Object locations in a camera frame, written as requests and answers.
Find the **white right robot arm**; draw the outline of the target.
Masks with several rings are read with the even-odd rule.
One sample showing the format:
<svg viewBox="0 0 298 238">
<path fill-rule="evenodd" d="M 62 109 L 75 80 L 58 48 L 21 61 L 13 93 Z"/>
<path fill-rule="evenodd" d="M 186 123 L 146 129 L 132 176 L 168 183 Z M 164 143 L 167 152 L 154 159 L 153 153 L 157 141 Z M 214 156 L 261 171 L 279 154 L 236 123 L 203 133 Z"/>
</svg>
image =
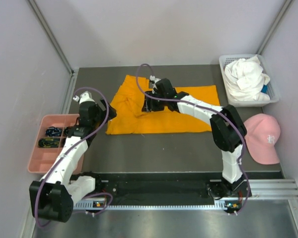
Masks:
<svg viewBox="0 0 298 238">
<path fill-rule="evenodd" d="M 150 76 L 153 88 L 144 93 L 143 112 L 172 112 L 192 116 L 211 127 L 213 140 L 222 152 L 223 171 L 220 187 L 227 196 L 240 190 L 244 175 L 241 157 L 245 147 L 246 127 L 232 105 L 215 106 L 194 98 L 186 92 L 177 92 L 170 80 Z"/>
</svg>

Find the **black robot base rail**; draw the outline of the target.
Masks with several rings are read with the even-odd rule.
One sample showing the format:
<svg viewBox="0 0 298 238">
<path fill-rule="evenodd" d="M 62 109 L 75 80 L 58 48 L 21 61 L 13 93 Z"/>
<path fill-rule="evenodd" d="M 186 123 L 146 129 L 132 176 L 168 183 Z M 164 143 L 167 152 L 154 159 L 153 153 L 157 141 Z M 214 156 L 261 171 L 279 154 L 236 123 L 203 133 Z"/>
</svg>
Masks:
<svg viewBox="0 0 298 238">
<path fill-rule="evenodd" d="M 219 172 L 82 172 L 71 180 L 80 176 L 95 178 L 93 192 L 112 194 L 111 204 L 116 206 L 213 205 L 218 198 L 241 199 L 245 195 L 242 186 L 231 195 L 224 193 Z"/>
</svg>

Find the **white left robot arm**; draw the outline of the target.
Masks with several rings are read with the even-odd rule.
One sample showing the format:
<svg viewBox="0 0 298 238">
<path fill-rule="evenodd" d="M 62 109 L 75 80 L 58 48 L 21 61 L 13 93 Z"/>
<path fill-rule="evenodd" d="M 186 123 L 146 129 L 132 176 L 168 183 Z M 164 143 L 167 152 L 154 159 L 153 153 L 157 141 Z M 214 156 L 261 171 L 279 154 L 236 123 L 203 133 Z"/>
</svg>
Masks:
<svg viewBox="0 0 298 238">
<path fill-rule="evenodd" d="M 40 180 L 31 183 L 31 211 L 36 220 L 67 222 L 74 206 L 87 194 L 96 197 L 102 193 L 102 183 L 91 176 L 80 176 L 71 182 L 79 160 L 88 150 L 97 131 L 117 115 L 106 99 L 100 101 L 104 109 L 93 99 L 80 99 L 78 117 L 68 130 L 60 154 L 48 172 Z"/>
</svg>

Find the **orange t shirt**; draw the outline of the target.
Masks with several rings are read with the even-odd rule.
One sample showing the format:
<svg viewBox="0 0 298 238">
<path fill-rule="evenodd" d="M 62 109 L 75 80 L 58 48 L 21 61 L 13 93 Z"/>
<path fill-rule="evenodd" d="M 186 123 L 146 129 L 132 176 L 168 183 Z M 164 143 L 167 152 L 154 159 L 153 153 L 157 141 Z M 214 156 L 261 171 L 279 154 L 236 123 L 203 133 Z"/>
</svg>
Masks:
<svg viewBox="0 0 298 238">
<path fill-rule="evenodd" d="M 142 112 L 144 99 L 136 77 L 126 75 L 110 103 L 116 109 L 117 116 L 107 124 L 106 134 L 198 133 L 212 130 L 207 123 L 168 108 L 161 112 Z"/>
</svg>

